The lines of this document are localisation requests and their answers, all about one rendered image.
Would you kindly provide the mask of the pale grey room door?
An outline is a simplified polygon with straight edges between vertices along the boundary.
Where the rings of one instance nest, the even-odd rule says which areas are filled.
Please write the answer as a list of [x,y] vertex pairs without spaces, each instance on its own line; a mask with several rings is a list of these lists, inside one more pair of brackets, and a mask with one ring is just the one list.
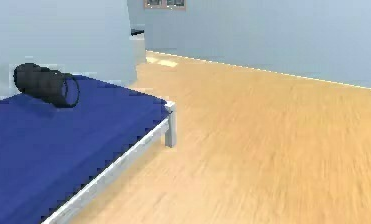
[[[145,30],[144,0],[127,0],[131,29]],[[146,62],[145,36],[130,36],[133,44],[136,64]]]

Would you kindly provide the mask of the brown framed window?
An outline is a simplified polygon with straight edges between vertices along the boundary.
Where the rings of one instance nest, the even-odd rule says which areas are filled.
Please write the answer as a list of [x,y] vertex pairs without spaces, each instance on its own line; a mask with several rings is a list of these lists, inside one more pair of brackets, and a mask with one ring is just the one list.
[[186,0],[144,0],[145,9],[185,9]]

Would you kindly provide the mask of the blue bed with white frame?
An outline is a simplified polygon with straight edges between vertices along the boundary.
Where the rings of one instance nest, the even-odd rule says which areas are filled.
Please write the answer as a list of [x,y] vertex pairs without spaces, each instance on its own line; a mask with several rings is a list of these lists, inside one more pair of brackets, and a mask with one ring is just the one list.
[[73,108],[25,94],[0,100],[0,224],[41,224],[169,115],[156,96],[77,81]]

